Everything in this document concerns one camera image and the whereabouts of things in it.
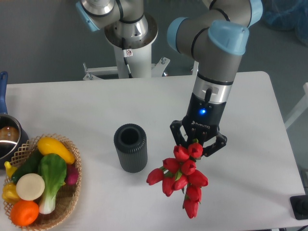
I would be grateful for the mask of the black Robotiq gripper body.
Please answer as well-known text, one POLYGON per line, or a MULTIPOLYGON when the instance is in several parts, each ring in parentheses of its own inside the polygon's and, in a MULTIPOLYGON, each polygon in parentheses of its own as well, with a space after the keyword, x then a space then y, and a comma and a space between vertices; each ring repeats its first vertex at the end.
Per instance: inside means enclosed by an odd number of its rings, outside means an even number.
POLYGON ((218 135, 225 105, 225 102, 206 102, 195 94, 191 95, 186 116, 182 120, 188 144, 195 139, 201 144, 218 135))

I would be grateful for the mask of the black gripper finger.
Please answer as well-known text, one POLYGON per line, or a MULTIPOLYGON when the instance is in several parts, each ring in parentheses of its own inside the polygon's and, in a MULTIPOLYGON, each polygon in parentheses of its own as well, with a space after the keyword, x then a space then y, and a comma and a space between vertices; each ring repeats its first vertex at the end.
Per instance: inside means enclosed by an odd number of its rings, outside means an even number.
POLYGON ((227 144, 227 137, 219 133, 216 136, 216 140, 212 145, 203 148, 203 156, 205 157, 211 156, 212 154, 219 151, 221 148, 225 147, 226 144, 227 144))
POLYGON ((181 120, 174 120, 170 124, 171 133, 173 135, 174 141, 176 145, 188 147, 187 141, 184 139, 182 132, 180 128, 182 127, 182 121, 181 120))

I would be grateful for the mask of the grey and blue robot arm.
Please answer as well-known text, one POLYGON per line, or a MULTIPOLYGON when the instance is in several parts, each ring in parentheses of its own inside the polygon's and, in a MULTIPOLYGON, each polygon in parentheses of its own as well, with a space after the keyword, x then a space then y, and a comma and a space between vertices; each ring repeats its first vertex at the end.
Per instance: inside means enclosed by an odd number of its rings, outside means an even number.
MULTIPOLYGON (((90 30, 103 30, 113 45, 120 78, 151 76, 151 45, 158 27, 142 0, 80 0, 76 8, 90 30)), ((175 19, 167 30, 169 46, 198 63, 186 116, 170 128, 183 147, 215 138, 203 148, 207 157, 227 143, 219 123, 245 53, 248 29, 260 20, 263 5, 259 0, 212 0, 208 8, 196 19, 175 19)))

